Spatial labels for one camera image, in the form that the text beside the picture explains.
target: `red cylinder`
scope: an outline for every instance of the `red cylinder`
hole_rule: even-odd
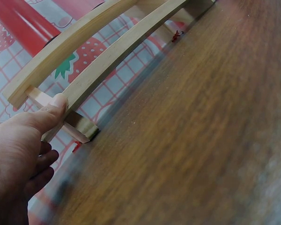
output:
[[[104,0],[53,0],[59,7],[66,11],[75,20],[92,11],[98,5],[104,3]]]
[[[0,23],[32,57],[60,34],[25,0],[0,0]]]

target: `wooden sled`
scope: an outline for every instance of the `wooden sled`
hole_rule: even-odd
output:
[[[68,98],[64,123],[44,135],[51,141],[61,127],[81,143],[89,142],[98,127],[75,110],[92,91],[155,30],[166,41],[174,33],[164,25],[169,19],[191,23],[212,6],[214,0],[108,0],[61,33],[36,55],[5,88],[3,95],[16,108],[27,98],[39,107],[51,97],[38,86],[84,42],[122,13],[141,19],[99,55],[63,92]],[[192,8],[192,15],[183,9]]]

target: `small red figure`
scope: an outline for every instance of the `small red figure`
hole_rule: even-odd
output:
[[[82,145],[81,142],[75,142],[75,144],[77,144],[77,145],[76,145],[76,147],[74,148],[74,150],[72,151],[73,153],[76,152],[76,151],[81,147],[81,145]]]
[[[177,41],[178,37],[181,36],[181,34],[178,31],[176,31],[176,34],[173,36],[172,42]]]

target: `brown tabletop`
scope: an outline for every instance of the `brown tabletop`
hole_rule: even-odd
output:
[[[108,115],[52,224],[281,224],[281,0],[219,0]]]

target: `checkered tablecloth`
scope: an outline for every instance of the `checkered tablecloth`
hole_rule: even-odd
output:
[[[87,1],[94,6],[102,2],[102,0]],[[26,2],[60,31],[64,31],[75,23],[74,16],[66,13],[65,8],[61,9],[54,0],[26,0]],[[119,16],[77,49],[68,60],[52,72],[39,88],[50,96],[62,92],[87,65],[137,22],[136,19],[125,15]],[[31,60],[31,56],[22,46],[13,37],[9,37],[10,34],[0,25],[0,41],[4,42],[7,38],[10,39],[6,48],[0,51],[0,122],[8,120],[20,112],[37,110],[37,107],[30,100],[19,110],[16,110],[2,95],[6,85]],[[150,36],[112,72],[77,112],[97,123],[163,46],[164,43],[161,40],[154,35]],[[60,131],[51,144],[60,154],[58,161],[53,165],[54,170],[58,171],[65,160],[72,155],[75,143],[66,133]],[[59,179],[61,178],[54,177],[52,183],[57,184]],[[48,185],[29,202],[30,224],[49,223],[46,215],[53,210],[55,190],[52,187],[54,185]]]

